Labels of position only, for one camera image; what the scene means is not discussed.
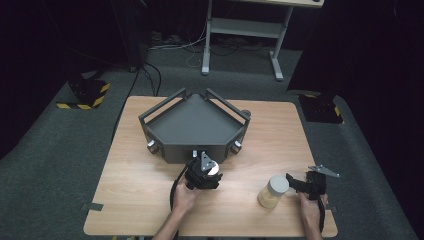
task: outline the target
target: black device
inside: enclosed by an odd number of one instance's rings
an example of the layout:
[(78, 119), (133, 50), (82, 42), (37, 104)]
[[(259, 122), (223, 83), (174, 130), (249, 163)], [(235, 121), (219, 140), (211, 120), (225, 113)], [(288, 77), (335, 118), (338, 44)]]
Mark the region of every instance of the black device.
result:
[(201, 156), (195, 156), (193, 160), (187, 163), (185, 178), (187, 187), (191, 190), (198, 189), (216, 189), (222, 174), (218, 174), (218, 164), (210, 159), (205, 152)]
[(193, 151), (205, 151), (222, 163), (241, 150), (250, 112), (240, 111), (211, 89), (203, 95), (187, 94), (182, 88), (140, 115), (139, 120), (147, 148), (166, 162), (187, 163)]
[(296, 190), (296, 192), (299, 191), (307, 193), (309, 194), (309, 200), (317, 200), (320, 211), (319, 228), (322, 232), (324, 229), (325, 206), (320, 195), (325, 194), (327, 190), (326, 175), (337, 178), (340, 178), (340, 175), (325, 168), (323, 165), (310, 166), (309, 168), (313, 171), (308, 171), (306, 173), (306, 182), (294, 179), (288, 173), (286, 173), (286, 179), (289, 182), (289, 186)]

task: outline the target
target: gray carpet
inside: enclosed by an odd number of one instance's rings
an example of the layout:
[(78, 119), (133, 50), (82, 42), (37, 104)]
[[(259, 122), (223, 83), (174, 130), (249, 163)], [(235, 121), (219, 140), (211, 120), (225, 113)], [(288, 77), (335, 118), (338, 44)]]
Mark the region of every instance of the gray carpet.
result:
[[(217, 54), (229, 51), (213, 50)], [(208, 76), (201, 75), (202, 55), (192, 55), (182, 49), (149, 51), (147, 61), (162, 75), (159, 96), (182, 87), (189, 92), (211, 88), (226, 99), (296, 104), (315, 162), (341, 174), (341, 179), (328, 178), (339, 230), (334, 239), (418, 239), (343, 99), (337, 97), (335, 102), (344, 124), (308, 123), (296, 94), (286, 92), (300, 52), (280, 53), (283, 82), (275, 81), (264, 50), (212, 54)], [(147, 65), (146, 69), (157, 86), (157, 73)], [(84, 234), (86, 211), (81, 206), (94, 196), (115, 122), (135, 75), (109, 69), (101, 79), (111, 87), (95, 110), (56, 108), (55, 102), (69, 95), (65, 85), (19, 145), (0, 161), (1, 240), (111, 239)], [(152, 95), (142, 70), (131, 95)]]

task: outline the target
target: metal stand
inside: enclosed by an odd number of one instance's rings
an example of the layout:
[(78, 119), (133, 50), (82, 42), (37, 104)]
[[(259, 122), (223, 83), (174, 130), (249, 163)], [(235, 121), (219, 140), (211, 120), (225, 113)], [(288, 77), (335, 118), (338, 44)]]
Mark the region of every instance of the metal stand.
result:
[(277, 38), (275, 50), (270, 52), (271, 63), (277, 81), (283, 80), (283, 74), (278, 62), (278, 54), (286, 34), (286, 30), (293, 12), (293, 6), (288, 6), (284, 23), (266, 23), (246, 20), (212, 18), (212, 1), (209, 0), (206, 19), (206, 45), (203, 52), (202, 74), (209, 74), (210, 37), (211, 33), (234, 34), (254, 37)]

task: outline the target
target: black clamp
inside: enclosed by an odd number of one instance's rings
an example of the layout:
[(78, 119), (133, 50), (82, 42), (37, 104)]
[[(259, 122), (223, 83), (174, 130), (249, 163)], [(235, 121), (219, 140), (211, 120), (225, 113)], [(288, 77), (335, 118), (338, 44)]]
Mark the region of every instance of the black clamp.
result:
[(340, 178), (338, 173), (334, 173), (331, 170), (325, 168), (323, 165), (310, 166), (313, 171), (306, 173), (306, 182), (294, 179), (290, 174), (286, 174), (286, 179), (289, 182), (289, 186), (297, 192), (303, 192), (309, 194), (309, 200), (317, 200), (318, 208), (320, 211), (319, 228), (320, 231), (324, 229), (325, 219), (325, 206), (322, 202), (320, 195), (326, 193), (327, 180), (326, 175)]
[(216, 189), (222, 174), (218, 174), (218, 164), (209, 158), (205, 152), (199, 157), (197, 152), (193, 151), (193, 160), (187, 163), (185, 178), (189, 189)]

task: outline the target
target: jar lid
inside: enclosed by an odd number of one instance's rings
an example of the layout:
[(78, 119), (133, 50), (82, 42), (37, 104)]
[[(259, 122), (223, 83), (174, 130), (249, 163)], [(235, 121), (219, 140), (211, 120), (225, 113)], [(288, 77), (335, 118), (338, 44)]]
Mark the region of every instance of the jar lid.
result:
[(268, 190), (277, 196), (283, 195), (289, 189), (289, 181), (283, 175), (275, 175), (269, 179)]

